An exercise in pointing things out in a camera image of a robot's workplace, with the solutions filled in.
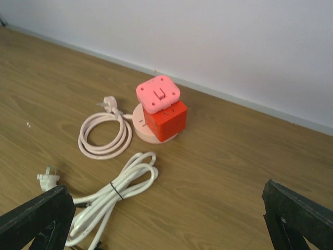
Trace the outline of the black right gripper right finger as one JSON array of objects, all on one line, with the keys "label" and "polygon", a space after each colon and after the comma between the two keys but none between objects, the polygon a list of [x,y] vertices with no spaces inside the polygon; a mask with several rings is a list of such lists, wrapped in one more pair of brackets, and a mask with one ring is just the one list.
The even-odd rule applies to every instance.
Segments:
[{"label": "black right gripper right finger", "polygon": [[264,220],[275,249],[332,249],[332,210],[270,179]]}]

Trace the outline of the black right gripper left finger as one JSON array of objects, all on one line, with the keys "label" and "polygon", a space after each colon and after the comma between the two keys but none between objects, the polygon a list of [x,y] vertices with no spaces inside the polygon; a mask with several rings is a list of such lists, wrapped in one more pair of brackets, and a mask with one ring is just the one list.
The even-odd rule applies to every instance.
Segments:
[{"label": "black right gripper left finger", "polygon": [[1,249],[64,249],[74,214],[67,188],[56,186],[1,216]]}]

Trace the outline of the pink round power socket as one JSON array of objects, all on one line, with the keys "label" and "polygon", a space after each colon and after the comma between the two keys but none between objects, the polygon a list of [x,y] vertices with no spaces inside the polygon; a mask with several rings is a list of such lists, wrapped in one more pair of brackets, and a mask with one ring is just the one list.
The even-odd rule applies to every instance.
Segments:
[{"label": "pink round power socket", "polygon": [[132,114],[132,123],[138,137],[144,142],[150,144],[162,144],[166,143],[172,139],[174,139],[178,134],[171,136],[169,139],[161,142],[159,139],[153,134],[153,132],[146,125],[146,121],[144,118],[143,107],[141,104],[138,104]]}]

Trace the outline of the red cube socket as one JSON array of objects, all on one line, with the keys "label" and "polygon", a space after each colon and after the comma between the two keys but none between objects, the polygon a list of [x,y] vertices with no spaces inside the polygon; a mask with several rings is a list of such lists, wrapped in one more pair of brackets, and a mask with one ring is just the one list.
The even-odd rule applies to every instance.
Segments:
[{"label": "red cube socket", "polygon": [[146,125],[160,142],[164,142],[186,128],[187,106],[178,101],[155,114],[143,108]]}]

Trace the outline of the pink square plug adapter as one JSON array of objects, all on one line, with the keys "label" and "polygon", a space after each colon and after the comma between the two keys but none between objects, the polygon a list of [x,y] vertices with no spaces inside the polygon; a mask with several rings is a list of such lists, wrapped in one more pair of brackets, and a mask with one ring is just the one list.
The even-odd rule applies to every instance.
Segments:
[{"label": "pink square plug adapter", "polygon": [[156,76],[138,85],[136,95],[149,114],[155,114],[180,100],[181,92],[165,75]]}]

